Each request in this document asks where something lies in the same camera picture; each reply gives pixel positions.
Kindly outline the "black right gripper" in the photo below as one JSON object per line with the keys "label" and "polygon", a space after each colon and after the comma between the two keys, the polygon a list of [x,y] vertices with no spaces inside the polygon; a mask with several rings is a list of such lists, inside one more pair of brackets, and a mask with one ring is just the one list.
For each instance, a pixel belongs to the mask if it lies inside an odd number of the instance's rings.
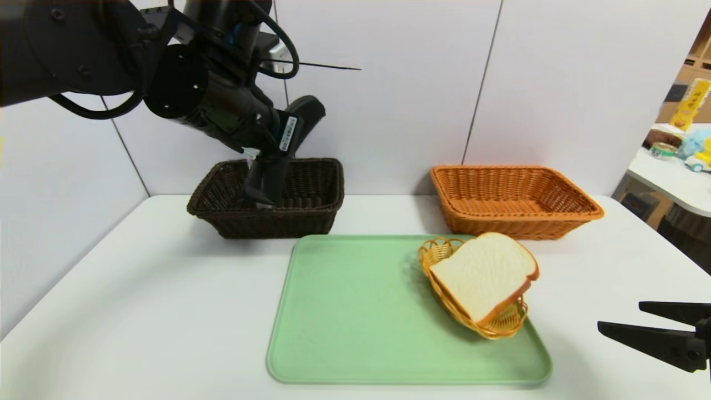
{"label": "black right gripper", "polygon": [[708,368],[710,359],[709,302],[638,302],[642,312],[686,325],[694,331],[642,327],[612,322],[597,322],[599,333],[661,362],[693,373]]}

